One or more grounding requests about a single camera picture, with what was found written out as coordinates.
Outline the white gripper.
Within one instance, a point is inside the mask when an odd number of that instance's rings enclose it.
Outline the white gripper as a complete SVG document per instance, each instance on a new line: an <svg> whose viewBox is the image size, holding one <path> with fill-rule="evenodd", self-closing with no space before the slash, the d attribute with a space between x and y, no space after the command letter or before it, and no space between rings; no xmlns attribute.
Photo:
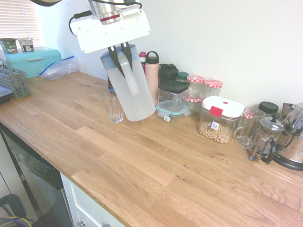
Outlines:
<svg viewBox="0 0 303 227"><path fill-rule="evenodd" d="M131 9L120 13L120 20L104 25L99 19L85 19L75 23L75 34L83 53L108 48L109 55L123 77L115 45L121 44L130 67L132 53L128 41L150 34L150 25L142 9Z"/></svg>

